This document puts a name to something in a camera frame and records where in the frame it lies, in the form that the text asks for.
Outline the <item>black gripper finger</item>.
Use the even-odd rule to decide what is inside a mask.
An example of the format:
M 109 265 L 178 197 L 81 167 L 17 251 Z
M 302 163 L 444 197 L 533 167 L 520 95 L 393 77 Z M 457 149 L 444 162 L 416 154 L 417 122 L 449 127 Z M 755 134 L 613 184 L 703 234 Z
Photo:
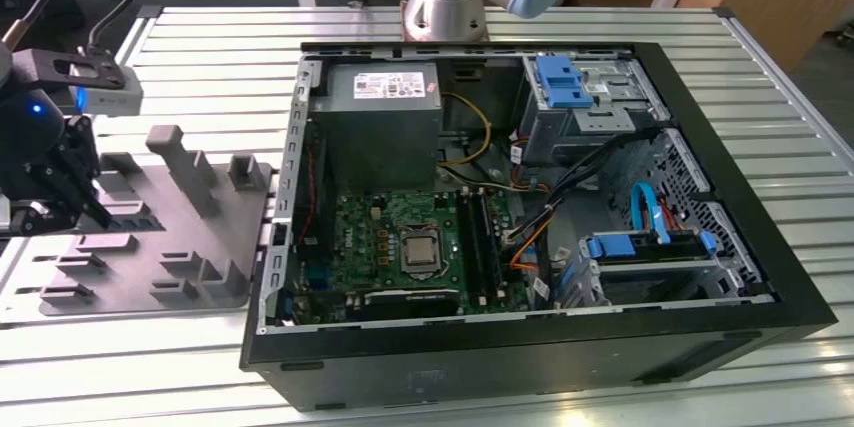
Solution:
M 34 201 L 12 201 L 9 236 L 32 237 L 73 230 L 88 207 L 89 202 L 41 205 Z
M 100 160 L 94 146 L 92 120 L 85 115 L 65 119 L 62 137 L 58 143 L 58 166 L 70 186 L 69 204 L 106 229 L 112 215 L 98 201 L 93 181 L 100 176 Z

